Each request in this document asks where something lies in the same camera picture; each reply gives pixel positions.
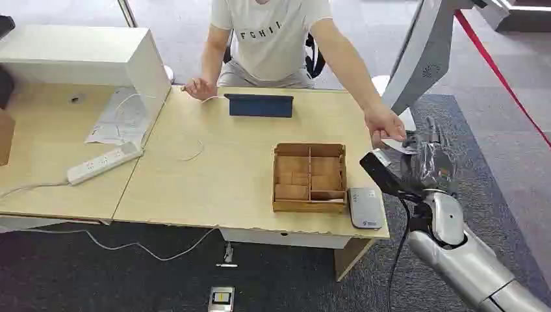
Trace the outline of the person's right hand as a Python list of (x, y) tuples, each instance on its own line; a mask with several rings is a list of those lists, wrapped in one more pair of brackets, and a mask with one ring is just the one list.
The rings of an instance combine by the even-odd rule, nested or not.
[(185, 83), (181, 90), (188, 93), (192, 98), (206, 101), (210, 98), (218, 95), (217, 87), (199, 77), (191, 78), (189, 82)]

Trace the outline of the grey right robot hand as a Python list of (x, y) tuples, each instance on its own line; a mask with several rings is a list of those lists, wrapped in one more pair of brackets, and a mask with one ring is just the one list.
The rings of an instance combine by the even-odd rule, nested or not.
[(402, 181), (412, 190), (435, 189), (454, 195), (457, 190), (457, 157), (441, 125), (431, 116), (426, 118), (428, 134), (408, 132), (402, 146)]

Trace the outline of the person's left hand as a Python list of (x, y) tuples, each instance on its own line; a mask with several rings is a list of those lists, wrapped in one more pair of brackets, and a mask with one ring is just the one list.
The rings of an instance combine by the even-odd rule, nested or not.
[(363, 108), (365, 123), (370, 131), (374, 148), (383, 146), (383, 139), (403, 142), (407, 135), (401, 119), (382, 103), (369, 104)]

